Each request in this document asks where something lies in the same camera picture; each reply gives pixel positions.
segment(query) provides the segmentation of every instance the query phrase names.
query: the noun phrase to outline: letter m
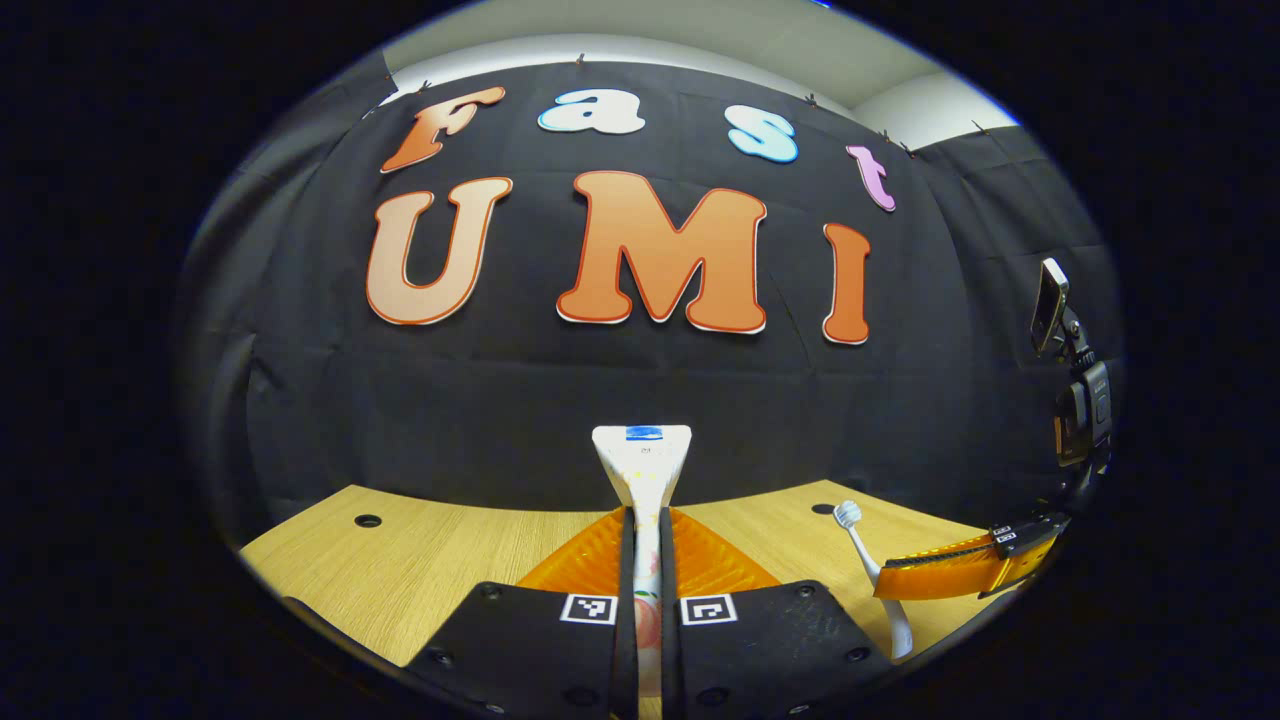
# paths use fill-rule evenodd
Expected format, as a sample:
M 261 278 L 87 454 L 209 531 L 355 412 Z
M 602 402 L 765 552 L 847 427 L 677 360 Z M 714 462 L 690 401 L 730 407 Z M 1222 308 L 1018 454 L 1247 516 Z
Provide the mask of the letter m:
M 755 297 L 755 233 L 764 204 L 736 190 L 716 188 L 676 229 L 645 178 L 616 170 L 582 173 L 573 187 L 586 196 L 586 234 L 573 290 L 556 310 L 576 323 L 621 323 L 631 299 L 618 288 L 622 259 L 635 275 L 649 316 L 667 322 L 694 277 L 701 288 L 686 307 L 704 331 L 758 333 L 764 309 Z

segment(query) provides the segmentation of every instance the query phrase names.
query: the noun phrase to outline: pink letter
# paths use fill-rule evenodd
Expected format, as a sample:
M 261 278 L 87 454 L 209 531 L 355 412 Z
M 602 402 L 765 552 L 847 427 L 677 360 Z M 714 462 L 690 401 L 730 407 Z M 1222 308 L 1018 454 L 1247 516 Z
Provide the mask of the pink letter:
M 895 208 L 893 197 L 884 192 L 884 186 L 879 182 L 884 177 L 884 165 L 877 163 L 876 158 L 872 158 L 872 151 L 861 145 L 849 145 L 845 150 L 858 160 L 858 172 L 863 174 L 863 186 L 867 187 L 867 193 L 872 196 L 872 200 L 881 209 L 886 213 L 892 213 Z

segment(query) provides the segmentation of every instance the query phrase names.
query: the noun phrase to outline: blue letter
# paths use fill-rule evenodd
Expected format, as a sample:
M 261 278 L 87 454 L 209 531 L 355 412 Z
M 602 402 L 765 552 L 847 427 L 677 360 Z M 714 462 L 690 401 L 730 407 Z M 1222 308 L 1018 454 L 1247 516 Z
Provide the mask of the blue letter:
M 626 135 L 644 127 L 636 115 L 640 99 L 622 90 L 575 90 L 556 99 L 557 106 L 538 117 L 538 126 L 552 132 L 596 132 Z
M 735 127 L 728 131 L 728 141 L 748 155 L 759 155 L 774 163 L 790 163 L 800 155 L 791 140 L 796 131 L 782 115 L 748 105 L 732 105 L 724 109 L 724 119 Z

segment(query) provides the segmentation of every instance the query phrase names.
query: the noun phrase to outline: orange letter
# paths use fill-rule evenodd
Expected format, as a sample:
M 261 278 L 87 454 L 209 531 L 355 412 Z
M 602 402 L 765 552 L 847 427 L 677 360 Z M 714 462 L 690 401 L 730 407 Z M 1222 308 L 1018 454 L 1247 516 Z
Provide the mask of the orange letter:
M 822 334 L 831 342 L 861 345 L 870 329 L 863 319 L 863 287 L 867 256 L 872 245 L 855 229 L 835 223 L 822 225 L 835 255 L 836 272 L 831 287 L 831 314 L 822 323 Z
M 365 281 L 365 293 L 374 313 L 396 325 L 426 325 L 462 307 L 480 275 L 493 204 L 511 192 L 511 187 L 508 178 L 483 178 L 453 188 L 449 202 L 458 206 L 458 214 L 453 220 L 449 254 L 440 277 L 430 284 L 408 282 L 404 265 L 413 242 L 413 225 L 431 206 L 431 193 L 410 192 L 383 202 L 374 213 L 378 234 Z
M 383 173 L 407 168 L 413 163 L 421 163 L 435 155 L 444 147 L 435 141 L 435 136 L 442 129 L 448 131 L 448 135 L 457 133 L 460 129 L 467 127 L 471 118 L 476 117 L 476 102 L 493 105 L 502 100 L 506 94 L 507 91 L 500 87 L 490 87 L 489 90 L 445 100 L 444 102 L 419 110 L 417 115 L 415 115 L 417 120 L 413 122 L 412 129 L 408 131 L 404 143 L 383 163 Z
M 699 265 L 698 297 L 685 316 L 704 331 L 758 333 L 764 309 L 755 301 L 755 229 L 764 204 L 736 190 L 703 196 L 678 231 L 649 181 L 632 173 L 582 173 L 573 187 L 586 196 L 586 234 L 573 290 L 556 310 L 576 323 L 621 323 L 631 299 L 618 290 L 622 256 L 649 316 L 667 322 Z

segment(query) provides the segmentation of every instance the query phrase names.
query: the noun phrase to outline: blue label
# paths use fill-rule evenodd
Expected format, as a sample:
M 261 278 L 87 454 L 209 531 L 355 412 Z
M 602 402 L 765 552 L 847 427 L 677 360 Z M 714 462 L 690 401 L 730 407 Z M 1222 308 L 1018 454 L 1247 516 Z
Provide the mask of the blue label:
M 627 439 L 662 439 L 658 425 L 627 425 Z

